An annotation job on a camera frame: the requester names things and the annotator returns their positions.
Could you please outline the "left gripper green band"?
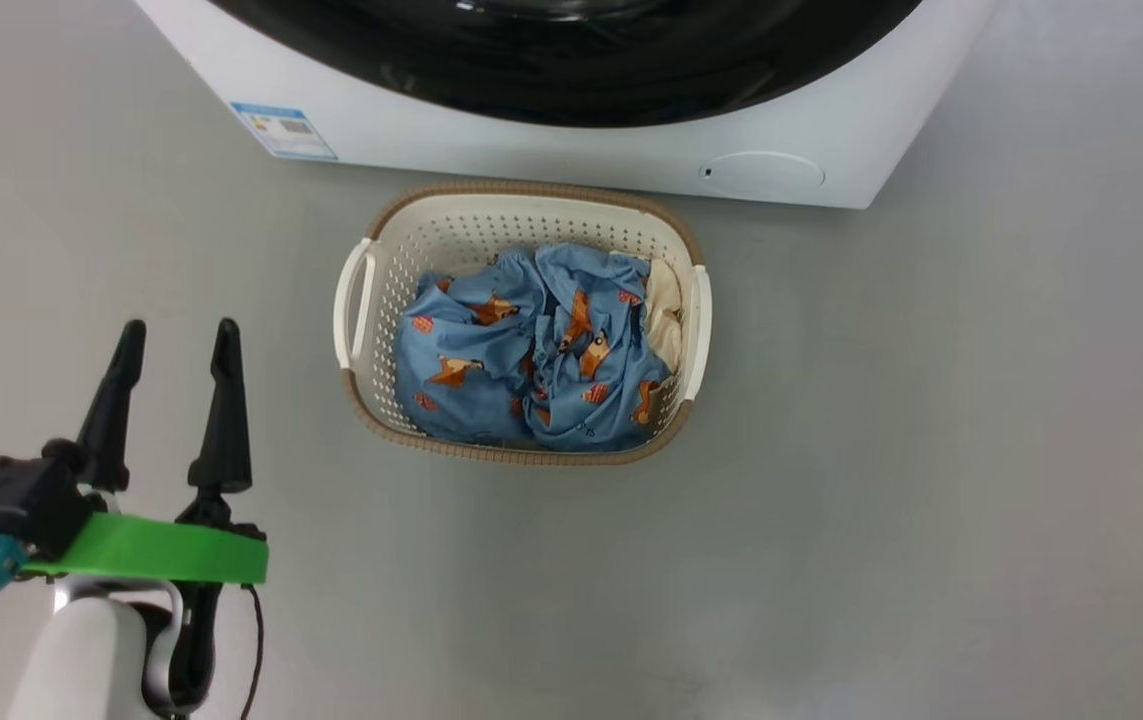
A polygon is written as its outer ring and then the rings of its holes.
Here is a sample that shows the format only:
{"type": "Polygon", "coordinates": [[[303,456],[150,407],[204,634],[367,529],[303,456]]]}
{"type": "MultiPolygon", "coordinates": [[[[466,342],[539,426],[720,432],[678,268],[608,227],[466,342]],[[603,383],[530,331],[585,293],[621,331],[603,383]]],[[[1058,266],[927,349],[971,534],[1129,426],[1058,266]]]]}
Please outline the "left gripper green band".
{"type": "MultiPolygon", "coordinates": [[[[139,381],[147,327],[123,323],[114,354],[79,432],[79,482],[126,491],[131,392],[139,381]]],[[[219,320],[210,373],[213,400],[187,483],[201,495],[251,489],[251,451],[241,331],[219,320]]],[[[31,562],[50,579],[55,609],[23,674],[27,717],[190,717],[215,674],[215,619],[227,585],[267,578],[267,538],[233,523],[227,507],[210,518],[190,507],[179,521],[117,510],[95,512],[63,559],[31,562]]]]}

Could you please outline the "blue cartoon print pyjama top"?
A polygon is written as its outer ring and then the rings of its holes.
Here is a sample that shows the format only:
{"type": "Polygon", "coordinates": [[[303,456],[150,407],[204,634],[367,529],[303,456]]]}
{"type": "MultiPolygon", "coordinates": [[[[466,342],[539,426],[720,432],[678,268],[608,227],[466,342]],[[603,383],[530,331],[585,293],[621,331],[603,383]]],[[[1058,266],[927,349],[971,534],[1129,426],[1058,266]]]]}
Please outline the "blue cartoon print pyjama top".
{"type": "Polygon", "coordinates": [[[647,336],[650,261],[557,243],[534,264],[545,299],[522,407],[536,445],[562,454],[644,445],[672,374],[647,336]]]}

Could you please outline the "cream cloth garment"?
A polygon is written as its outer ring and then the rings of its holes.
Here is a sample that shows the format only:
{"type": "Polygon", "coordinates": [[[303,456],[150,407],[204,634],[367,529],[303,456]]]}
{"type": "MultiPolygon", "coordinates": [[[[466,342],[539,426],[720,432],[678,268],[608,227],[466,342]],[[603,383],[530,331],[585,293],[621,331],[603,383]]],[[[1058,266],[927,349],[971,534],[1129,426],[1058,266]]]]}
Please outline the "cream cloth garment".
{"type": "Polygon", "coordinates": [[[679,278],[668,261],[650,261],[644,302],[648,346],[666,365],[670,374],[677,374],[684,354],[684,299],[679,278]]]}

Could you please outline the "cream perforated laundry basket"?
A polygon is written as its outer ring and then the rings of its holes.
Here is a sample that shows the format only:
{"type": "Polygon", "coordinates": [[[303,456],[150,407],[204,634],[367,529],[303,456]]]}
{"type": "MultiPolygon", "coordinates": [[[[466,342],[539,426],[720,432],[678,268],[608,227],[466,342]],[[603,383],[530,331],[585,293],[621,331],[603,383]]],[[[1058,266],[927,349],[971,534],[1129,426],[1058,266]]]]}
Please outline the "cream perforated laundry basket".
{"type": "Polygon", "coordinates": [[[341,269],[330,334],[357,418],[389,442],[458,459],[604,467],[645,459],[676,441],[700,395],[713,315],[702,246],[690,225],[666,205],[566,184],[479,181],[411,190],[379,213],[341,269]],[[394,392],[397,323],[416,295],[419,277],[474,272],[504,250],[565,241],[668,261],[676,270],[682,357],[679,375],[660,389],[648,441],[613,454],[555,454],[448,442],[419,432],[394,392]]]}

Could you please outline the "white front-load washing machine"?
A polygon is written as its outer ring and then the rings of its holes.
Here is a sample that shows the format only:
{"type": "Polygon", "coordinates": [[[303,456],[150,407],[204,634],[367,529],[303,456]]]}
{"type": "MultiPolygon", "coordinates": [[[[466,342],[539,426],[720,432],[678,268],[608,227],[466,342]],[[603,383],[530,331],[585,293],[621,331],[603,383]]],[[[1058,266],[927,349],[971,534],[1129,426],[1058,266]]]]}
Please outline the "white front-load washing machine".
{"type": "Polygon", "coordinates": [[[777,205],[863,209],[936,109],[997,1],[922,0],[871,49],[794,91],[722,115],[638,128],[539,126],[440,109],[293,51],[209,0],[136,5],[227,109],[297,109],[337,163],[717,197],[700,183],[708,161],[786,152],[821,165],[826,179],[777,205]]]}

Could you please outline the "blue white energy label sticker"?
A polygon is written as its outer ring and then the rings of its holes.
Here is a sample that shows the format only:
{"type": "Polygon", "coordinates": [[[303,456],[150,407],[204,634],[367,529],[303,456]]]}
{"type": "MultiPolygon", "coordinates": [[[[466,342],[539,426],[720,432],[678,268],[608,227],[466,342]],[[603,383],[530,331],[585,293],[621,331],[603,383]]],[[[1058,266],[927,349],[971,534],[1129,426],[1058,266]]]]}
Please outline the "blue white energy label sticker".
{"type": "Polygon", "coordinates": [[[309,161],[339,161],[311,120],[297,109],[232,102],[231,109],[270,155],[309,161]]]}

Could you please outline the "round white filter cover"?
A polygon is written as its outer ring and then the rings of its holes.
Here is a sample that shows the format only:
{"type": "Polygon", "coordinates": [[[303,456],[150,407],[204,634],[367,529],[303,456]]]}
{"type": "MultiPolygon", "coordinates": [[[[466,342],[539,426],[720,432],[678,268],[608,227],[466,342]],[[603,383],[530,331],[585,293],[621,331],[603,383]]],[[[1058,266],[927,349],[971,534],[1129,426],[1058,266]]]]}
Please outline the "round white filter cover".
{"type": "Polygon", "coordinates": [[[708,161],[698,177],[702,187],[717,197],[789,202],[796,192],[820,189],[826,173],[821,165],[786,152],[745,151],[708,161]]]}

